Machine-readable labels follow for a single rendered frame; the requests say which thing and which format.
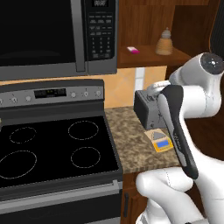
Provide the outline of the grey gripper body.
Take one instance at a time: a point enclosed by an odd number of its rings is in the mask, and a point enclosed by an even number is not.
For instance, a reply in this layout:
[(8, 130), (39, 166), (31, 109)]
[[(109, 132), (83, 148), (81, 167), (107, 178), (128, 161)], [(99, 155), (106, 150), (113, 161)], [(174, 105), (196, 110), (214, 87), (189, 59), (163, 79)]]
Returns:
[(146, 130), (163, 129), (165, 121), (158, 111), (157, 100), (146, 90), (137, 90), (134, 97), (134, 111)]

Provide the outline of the honey bottle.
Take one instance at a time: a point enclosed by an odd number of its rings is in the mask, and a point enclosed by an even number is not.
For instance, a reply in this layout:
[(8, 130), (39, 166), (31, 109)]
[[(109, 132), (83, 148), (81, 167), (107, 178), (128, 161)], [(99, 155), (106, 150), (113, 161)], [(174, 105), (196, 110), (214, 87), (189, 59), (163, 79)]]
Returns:
[(156, 54), (158, 55), (171, 55), (172, 54), (172, 39), (171, 32), (168, 28), (166, 28), (162, 34), (161, 38), (157, 42), (156, 45)]

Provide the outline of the wooden base cabinet door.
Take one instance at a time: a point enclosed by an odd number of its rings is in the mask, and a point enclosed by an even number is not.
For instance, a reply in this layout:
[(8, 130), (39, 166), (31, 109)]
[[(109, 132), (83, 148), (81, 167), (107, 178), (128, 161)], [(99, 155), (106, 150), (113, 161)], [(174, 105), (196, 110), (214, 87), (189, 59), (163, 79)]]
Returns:
[[(121, 224), (136, 224), (138, 216), (147, 206), (147, 199), (142, 196), (136, 187), (138, 172), (125, 173), (122, 175), (122, 206), (121, 206)], [(128, 216), (123, 217), (124, 194), (129, 194)]]

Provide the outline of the dark cabinet door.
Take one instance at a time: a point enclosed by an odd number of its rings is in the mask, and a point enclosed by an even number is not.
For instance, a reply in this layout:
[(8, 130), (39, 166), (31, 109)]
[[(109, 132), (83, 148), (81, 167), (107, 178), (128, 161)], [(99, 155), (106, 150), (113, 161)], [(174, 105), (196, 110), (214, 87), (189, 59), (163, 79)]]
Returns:
[(220, 0), (219, 9), (210, 37), (210, 50), (224, 60), (224, 0)]

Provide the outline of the small pink white packet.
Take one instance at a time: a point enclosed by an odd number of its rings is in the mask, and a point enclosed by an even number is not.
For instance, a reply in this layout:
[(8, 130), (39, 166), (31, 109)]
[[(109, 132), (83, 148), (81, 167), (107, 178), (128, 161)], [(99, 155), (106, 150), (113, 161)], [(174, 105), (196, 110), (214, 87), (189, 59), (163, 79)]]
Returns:
[(128, 46), (127, 49), (128, 49), (129, 52), (131, 52), (133, 54), (140, 53), (134, 46)]

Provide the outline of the black steel stove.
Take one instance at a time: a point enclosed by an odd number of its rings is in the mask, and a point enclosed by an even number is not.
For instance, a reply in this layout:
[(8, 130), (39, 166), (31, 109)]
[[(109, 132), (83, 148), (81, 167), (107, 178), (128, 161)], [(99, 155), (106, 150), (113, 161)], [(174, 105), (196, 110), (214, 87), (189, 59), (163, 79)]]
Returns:
[[(104, 112), (103, 80), (0, 87), (0, 202), (114, 180), (123, 182), (123, 168)], [(3, 213), (0, 224), (120, 224), (122, 195), (123, 189), (114, 195)]]

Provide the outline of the black steel microwave oven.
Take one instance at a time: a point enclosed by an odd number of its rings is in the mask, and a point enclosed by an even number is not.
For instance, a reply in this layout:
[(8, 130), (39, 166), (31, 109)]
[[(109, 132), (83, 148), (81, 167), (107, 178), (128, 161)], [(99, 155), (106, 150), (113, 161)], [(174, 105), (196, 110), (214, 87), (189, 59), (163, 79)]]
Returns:
[(81, 0), (86, 72), (76, 71), (70, 0), (0, 0), (0, 81), (114, 74), (119, 0)]

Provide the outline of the wooden wall cabinet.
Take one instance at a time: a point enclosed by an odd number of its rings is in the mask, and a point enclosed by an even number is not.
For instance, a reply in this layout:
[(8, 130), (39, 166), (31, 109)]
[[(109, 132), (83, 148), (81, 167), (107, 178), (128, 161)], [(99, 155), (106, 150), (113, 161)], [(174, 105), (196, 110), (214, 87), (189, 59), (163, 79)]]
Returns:
[[(210, 37), (221, 0), (120, 0), (120, 68), (180, 66), (210, 50)], [(172, 55), (155, 53), (162, 32), (171, 31)], [(140, 53), (133, 54), (128, 46)]]

